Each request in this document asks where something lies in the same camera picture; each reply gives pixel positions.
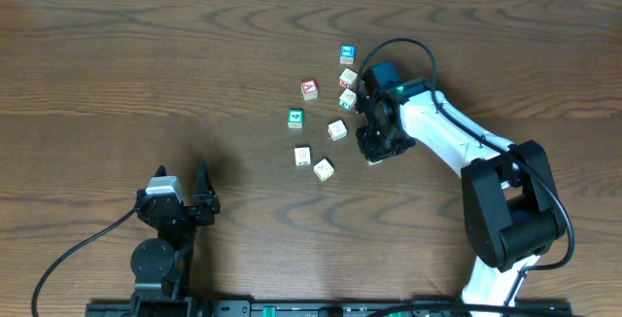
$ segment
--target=table surface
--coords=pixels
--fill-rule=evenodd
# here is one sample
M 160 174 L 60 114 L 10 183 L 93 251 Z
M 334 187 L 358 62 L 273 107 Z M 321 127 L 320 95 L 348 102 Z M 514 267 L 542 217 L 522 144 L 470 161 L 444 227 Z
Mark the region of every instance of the table surface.
M 434 50 L 454 106 L 549 156 L 576 252 L 530 274 L 520 298 L 622 314 L 620 0 L 0 0 L 0 15 L 1 315 L 28 315 L 45 269 L 124 214 L 159 165 L 192 194 L 201 160 L 223 212 L 198 233 L 194 288 L 457 295 L 474 260 L 459 178 L 423 145 L 367 166 L 362 117 L 336 102 L 339 46 L 356 45 L 358 65 L 397 36 Z M 412 46 L 387 58 L 404 77 L 431 73 Z M 303 101 L 309 78 L 320 97 Z M 304 129 L 288 129 L 290 108 L 304 110 Z M 336 119 L 349 134 L 332 142 Z M 294 166 L 299 145 L 335 174 L 322 183 Z M 130 255 L 153 236 L 132 218 L 79 251 L 44 287 L 41 315 L 127 299 Z

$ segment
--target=green cube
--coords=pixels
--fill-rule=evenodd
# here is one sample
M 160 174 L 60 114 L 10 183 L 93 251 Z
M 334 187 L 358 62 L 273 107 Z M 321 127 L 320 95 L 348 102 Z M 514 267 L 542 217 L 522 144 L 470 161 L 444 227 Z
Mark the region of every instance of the green cube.
M 302 109 L 290 109 L 288 126 L 290 128 L 302 128 Z

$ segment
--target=block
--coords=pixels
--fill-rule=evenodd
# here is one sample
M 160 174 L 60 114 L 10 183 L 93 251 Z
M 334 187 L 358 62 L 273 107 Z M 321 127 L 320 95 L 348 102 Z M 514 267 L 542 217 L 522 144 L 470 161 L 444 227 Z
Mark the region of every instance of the block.
M 341 64 L 354 64 L 354 57 L 357 54 L 357 48 L 353 45 L 341 46 L 341 58 L 339 63 Z
M 300 85 L 302 91 L 302 97 L 304 100 L 318 98 L 318 84 L 315 80 L 308 80 Z
M 290 128 L 302 128 L 302 110 L 290 109 L 288 114 L 288 126 Z
M 326 181 L 326 179 L 334 173 L 332 165 L 330 165 L 330 162 L 326 159 L 322 159 L 322 161 L 315 164 L 315 166 L 313 166 L 313 171 L 316 175 L 318 175 L 322 182 Z
M 295 165 L 311 164 L 311 149 L 309 147 L 294 148 Z
M 359 74 L 355 73 L 354 70 L 346 68 L 339 77 L 339 85 L 343 88 L 354 88 L 357 76 Z
M 350 110 L 356 101 L 357 95 L 347 88 L 341 93 L 341 96 L 339 96 L 339 105 L 345 110 Z
M 336 141 L 345 137 L 346 134 L 348 134 L 348 130 L 346 129 L 346 125 L 343 121 L 336 121 L 328 125 L 328 134 L 333 141 Z

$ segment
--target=black cable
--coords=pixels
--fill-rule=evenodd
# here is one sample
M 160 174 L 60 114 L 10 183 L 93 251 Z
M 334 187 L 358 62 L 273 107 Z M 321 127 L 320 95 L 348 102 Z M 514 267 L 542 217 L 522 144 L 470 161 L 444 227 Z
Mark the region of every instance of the black cable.
M 35 291 L 32 293 L 32 301 L 30 302 L 30 310 L 32 311 L 32 316 L 33 317 L 39 317 L 39 312 L 37 311 L 37 299 L 39 298 L 39 293 L 41 293 L 41 289 L 43 288 L 44 283 L 46 283 L 46 280 L 48 280 L 48 277 L 50 277 L 50 275 L 58 267 L 58 265 L 60 263 L 62 263 L 63 261 L 65 261 L 65 259 L 69 258 L 69 256 L 71 254 L 73 254 L 76 251 L 78 251 L 78 249 L 80 249 L 80 248 L 84 247 L 85 245 L 95 241 L 95 239 L 101 237 L 102 235 L 108 233 L 109 231 L 117 228 L 120 224 L 125 222 L 125 220 L 129 219 L 134 214 L 134 212 L 136 212 L 135 209 L 130 210 L 127 214 L 123 215 L 123 217 L 118 219 L 115 223 L 109 225 L 108 227 L 106 227 L 105 229 L 101 230 L 100 232 L 92 235 L 91 237 L 83 240 L 82 242 L 80 242 L 80 244 L 74 246 L 73 248 L 67 250 L 67 252 L 65 254 L 63 254 L 60 258 L 58 258 L 50 266 L 50 268 L 48 268 L 46 273 L 44 273 L 43 276 L 41 276 L 41 279 L 39 279 L 39 283 L 37 283 L 37 287 L 35 288 Z
M 492 306 L 472 303 L 413 303 L 396 307 L 385 308 L 376 311 L 367 317 L 384 317 L 392 313 L 410 312 L 410 311 L 449 311 L 449 312 L 491 312 L 499 314 L 509 314 L 514 316 L 568 316 L 567 313 L 561 311 L 538 311 L 518 307 Z
M 570 222 L 570 217 L 568 215 L 568 212 L 566 211 L 566 208 L 564 207 L 564 205 L 560 201 L 559 197 L 557 197 L 557 195 L 546 184 L 546 182 L 544 182 L 542 177 L 540 177 L 535 170 L 533 170 L 526 163 L 524 163 L 523 161 L 521 161 L 517 157 L 513 156 L 512 154 L 508 153 L 504 149 L 498 147 L 497 145 L 494 145 L 491 142 L 488 142 L 486 140 L 486 136 L 485 135 L 481 135 L 480 136 L 477 133 L 475 133 L 474 131 L 472 131 L 471 129 L 469 129 L 467 126 L 465 126 L 463 123 L 461 123 L 458 119 L 454 118 L 449 113 L 447 113 L 447 111 L 445 111 L 445 109 L 443 108 L 443 105 L 438 103 L 438 100 L 436 99 L 436 78 L 438 77 L 438 70 L 436 68 L 436 57 L 434 56 L 434 53 L 432 52 L 432 50 L 430 50 L 426 45 L 424 45 L 422 42 L 420 42 L 418 40 L 410 39 L 410 38 L 395 38 L 395 39 L 387 40 L 387 41 L 383 42 L 382 44 L 378 45 L 375 49 L 373 49 L 367 55 L 367 57 L 363 60 L 363 63 L 361 64 L 361 67 L 359 68 L 359 75 L 357 76 L 357 85 L 356 85 L 356 94 L 357 94 L 357 105 L 356 105 L 356 107 L 357 107 L 357 111 L 359 111 L 359 101 L 360 101 L 360 98 L 361 98 L 360 93 L 359 93 L 359 86 L 361 84 L 361 76 L 363 74 L 363 70 L 364 70 L 365 66 L 367 65 L 367 62 L 380 49 L 382 49 L 383 47 L 385 47 L 385 46 L 387 46 L 389 44 L 395 43 L 395 42 L 406 42 L 406 43 L 415 44 L 415 45 L 419 46 L 420 48 L 422 48 L 428 54 L 428 56 L 430 57 L 430 60 L 432 61 L 432 81 L 430 82 L 430 92 L 431 92 L 431 95 L 432 95 L 432 102 L 434 103 L 434 107 L 436 108 L 436 110 L 440 114 L 442 114 L 448 121 L 450 121 L 455 126 L 457 126 L 459 129 L 461 129 L 466 134 L 468 134 L 469 136 L 471 136 L 474 139 L 476 139 L 480 144 L 482 144 L 482 145 L 492 149 L 493 151 L 499 153 L 500 155 L 503 155 L 506 158 L 509 158 L 514 164 L 516 164 L 516 166 L 518 166 L 519 169 L 521 169 L 525 173 L 527 173 L 532 178 L 532 180 L 535 180 L 536 182 L 538 182 L 544 188 L 544 190 L 551 196 L 551 198 L 553 199 L 553 202 L 555 203 L 555 206 L 560 210 L 560 213 L 562 214 L 562 219 L 564 220 L 564 223 L 566 224 L 567 236 L 568 236 L 568 250 L 566 251 L 566 254 L 564 255 L 564 257 L 561 260 L 559 260 L 558 262 L 556 262 L 554 264 L 530 265 L 530 266 L 522 267 L 518 271 L 518 276 L 516 277 L 516 280 L 514 281 L 514 284 L 512 285 L 512 289 L 510 290 L 510 294 L 509 294 L 509 296 L 507 297 L 507 299 L 505 301 L 505 305 L 508 305 L 509 302 L 514 298 L 514 295 L 516 294 L 516 291 L 518 290 L 518 287 L 520 286 L 520 283 L 527 276 L 527 272 L 528 271 L 532 271 L 532 270 L 550 270 L 550 269 L 560 268 L 560 267 L 564 266 L 565 264 L 567 264 L 570 261 L 570 259 L 572 258 L 572 254 L 574 254 L 574 228 L 572 227 L 572 223 Z

